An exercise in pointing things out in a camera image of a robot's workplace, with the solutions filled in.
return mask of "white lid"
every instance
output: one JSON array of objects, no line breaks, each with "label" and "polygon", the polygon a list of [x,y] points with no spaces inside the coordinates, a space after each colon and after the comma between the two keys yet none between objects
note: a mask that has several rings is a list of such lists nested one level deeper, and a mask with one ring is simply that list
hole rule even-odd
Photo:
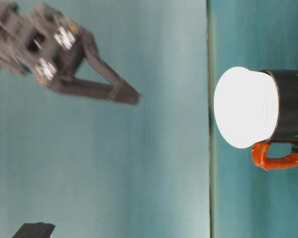
[{"label": "white lid", "polygon": [[269,139],[279,114],[274,79],[243,67],[229,69],[217,84],[214,114],[222,136],[236,148]]}]

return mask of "teal surface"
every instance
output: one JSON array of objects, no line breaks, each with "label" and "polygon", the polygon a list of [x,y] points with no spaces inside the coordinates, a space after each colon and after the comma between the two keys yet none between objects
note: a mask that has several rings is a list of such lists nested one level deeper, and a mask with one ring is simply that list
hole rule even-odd
[{"label": "teal surface", "polygon": [[[209,18],[212,90],[236,65],[298,68],[298,0],[210,0]],[[270,154],[289,149],[275,146]],[[214,120],[212,157],[214,238],[298,238],[298,167],[255,167],[251,149],[227,144]]]},{"label": "teal surface", "polygon": [[[205,1],[48,2],[142,99],[57,95],[1,68],[0,238],[40,221],[56,238],[209,237]],[[101,80],[86,64],[79,76]]]}]

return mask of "mug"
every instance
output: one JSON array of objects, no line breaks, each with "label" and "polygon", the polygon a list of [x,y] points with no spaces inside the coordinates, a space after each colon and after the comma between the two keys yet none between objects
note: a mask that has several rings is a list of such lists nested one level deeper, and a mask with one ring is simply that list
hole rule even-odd
[{"label": "mug", "polygon": [[[298,165],[298,70],[229,69],[218,82],[214,112],[228,143],[253,145],[255,165],[265,170]],[[273,143],[291,143],[292,150],[282,158],[268,158]]]}]

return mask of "black object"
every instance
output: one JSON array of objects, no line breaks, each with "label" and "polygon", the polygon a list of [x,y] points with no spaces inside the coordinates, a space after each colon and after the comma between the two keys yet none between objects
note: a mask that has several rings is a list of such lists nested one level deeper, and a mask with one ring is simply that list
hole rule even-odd
[{"label": "black object", "polygon": [[[85,57],[110,85],[74,77]],[[140,97],[101,59],[91,32],[46,4],[21,17],[16,3],[0,2],[0,66],[18,75],[29,70],[57,93],[132,105]]]},{"label": "black object", "polygon": [[52,224],[24,224],[13,238],[50,238],[55,226]]},{"label": "black object", "polygon": [[262,70],[272,76],[279,95],[279,116],[267,141],[298,143],[298,70]]},{"label": "black object", "polygon": [[[256,143],[252,150],[255,164],[266,170],[286,169],[298,165],[298,70],[262,70],[276,83],[279,115],[272,136]],[[292,151],[282,158],[267,158],[272,143],[291,143]]]}]

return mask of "mug handle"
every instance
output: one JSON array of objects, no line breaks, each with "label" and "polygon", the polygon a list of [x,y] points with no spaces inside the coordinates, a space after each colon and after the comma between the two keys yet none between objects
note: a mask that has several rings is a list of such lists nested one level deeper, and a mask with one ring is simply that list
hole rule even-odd
[{"label": "mug handle", "polygon": [[252,157],[256,166],[264,170],[288,169],[298,166],[298,144],[292,143],[292,151],[281,158],[267,158],[270,143],[256,143],[252,149]]}]

